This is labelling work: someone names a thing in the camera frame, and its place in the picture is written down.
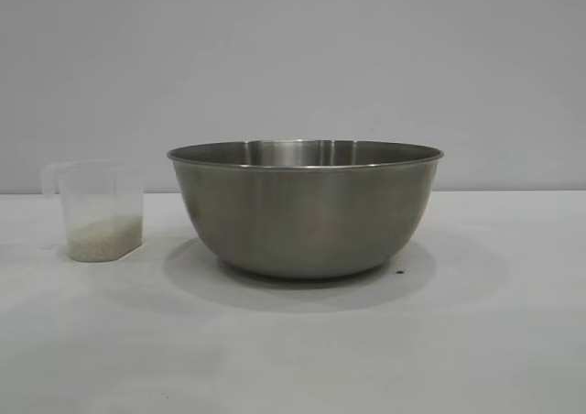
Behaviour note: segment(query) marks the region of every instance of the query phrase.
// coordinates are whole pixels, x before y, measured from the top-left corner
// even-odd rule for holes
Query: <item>white table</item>
[[[58,201],[0,220],[3,414],[586,412],[586,192],[433,193],[390,267],[321,286],[219,269],[177,194],[107,264]]]

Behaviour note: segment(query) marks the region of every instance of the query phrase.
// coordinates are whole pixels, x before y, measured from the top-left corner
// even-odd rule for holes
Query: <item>plastic measuring cup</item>
[[[143,191],[140,168],[118,160],[50,164],[43,194],[59,189],[69,256],[112,261],[142,244]]]

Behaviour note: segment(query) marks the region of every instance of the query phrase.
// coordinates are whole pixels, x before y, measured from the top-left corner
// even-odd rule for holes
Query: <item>stainless steel bowl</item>
[[[231,265],[282,278],[331,278],[383,264],[415,232],[442,155],[330,140],[168,153],[203,243]]]

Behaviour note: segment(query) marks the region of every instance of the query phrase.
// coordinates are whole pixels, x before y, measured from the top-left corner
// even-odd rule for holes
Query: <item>gray wall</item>
[[[0,0],[0,191],[242,138],[443,148],[439,189],[586,187],[584,0]]]

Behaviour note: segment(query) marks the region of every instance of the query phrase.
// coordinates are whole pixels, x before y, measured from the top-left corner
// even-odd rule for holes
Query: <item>uncooked rice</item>
[[[142,243],[140,215],[112,217],[71,231],[70,257],[77,261],[112,261],[128,254]]]

